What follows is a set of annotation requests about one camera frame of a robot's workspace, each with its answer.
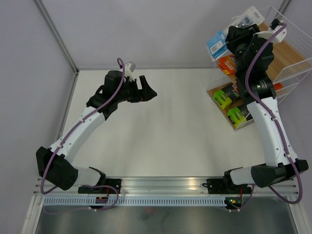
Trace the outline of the black green razor box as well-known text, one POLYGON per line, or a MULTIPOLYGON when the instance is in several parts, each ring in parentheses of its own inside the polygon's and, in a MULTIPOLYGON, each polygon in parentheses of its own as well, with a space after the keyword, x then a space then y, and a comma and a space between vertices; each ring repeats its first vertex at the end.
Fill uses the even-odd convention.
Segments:
POLYGON ((227 112, 227 117, 233 124, 235 130, 244 127, 253 120, 246 104, 231 108, 227 112))
POLYGON ((240 99, 241 98, 234 84, 228 84, 227 86, 217 90, 213 94, 213 100, 223 110, 238 102, 240 99))

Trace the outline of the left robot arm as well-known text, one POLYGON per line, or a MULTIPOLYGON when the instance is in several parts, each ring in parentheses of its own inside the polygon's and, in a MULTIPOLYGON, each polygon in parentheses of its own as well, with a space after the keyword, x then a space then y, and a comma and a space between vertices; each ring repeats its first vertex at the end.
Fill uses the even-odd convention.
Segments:
POLYGON ((157 96, 145 76, 139 76, 138 80, 141 88, 138 88, 131 72, 109 71, 104 84, 89 98, 72 128, 48 148, 41 146, 36 151, 42 194, 47 193, 44 191, 45 181, 63 191, 75 185, 90 187, 95 193, 106 189, 105 173, 94 167, 79 169, 72 162, 89 136, 117 110, 120 103, 147 102, 157 96))

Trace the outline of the white Gillette razor pack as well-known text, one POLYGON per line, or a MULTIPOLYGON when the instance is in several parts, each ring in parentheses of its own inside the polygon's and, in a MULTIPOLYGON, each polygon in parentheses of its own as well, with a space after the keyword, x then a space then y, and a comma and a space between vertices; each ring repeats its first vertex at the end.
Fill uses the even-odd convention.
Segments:
POLYGON ((232 18, 232 22, 225 29, 217 32, 206 43, 212 61, 215 62, 216 60, 218 60, 220 57, 222 57, 224 54, 227 53, 228 49, 225 40, 228 35, 230 26, 244 27, 253 24, 260 25, 261 23, 264 22, 264 20, 265 18, 254 6, 248 8, 241 15, 232 18))

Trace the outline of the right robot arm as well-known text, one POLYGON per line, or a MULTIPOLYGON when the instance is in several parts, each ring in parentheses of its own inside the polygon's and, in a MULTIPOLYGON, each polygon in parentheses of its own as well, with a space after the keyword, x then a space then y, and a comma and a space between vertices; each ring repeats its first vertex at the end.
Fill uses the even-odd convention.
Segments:
POLYGON ((225 39, 227 49, 235 57, 238 94, 251 114, 265 152, 265 162, 248 168, 226 171, 222 186, 229 193, 240 185, 254 184, 260 188, 299 178, 309 166, 298 159, 291 148, 280 119, 276 92, 266 71, 274 60, 273 45, 286 36, 286 24, 277 22, 268 31, 257 24, 230 26, 225 39))

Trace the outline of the orange razor box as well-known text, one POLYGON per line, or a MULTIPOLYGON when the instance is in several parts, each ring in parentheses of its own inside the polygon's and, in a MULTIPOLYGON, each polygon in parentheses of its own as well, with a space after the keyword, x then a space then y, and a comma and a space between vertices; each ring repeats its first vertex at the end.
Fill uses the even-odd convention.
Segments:
POLYGON ((224 74, 235 74, 235 56, 233 54, 219 58, 217 61, 217 65, 224 74))
POLYGON ((274 90, 275 90, 276 92, 284 88, 284 86, 283 86, 283 84, 282 84, 281 82, 275 83, 275 84, 273 85, 273 87, 274 87, 274 90))

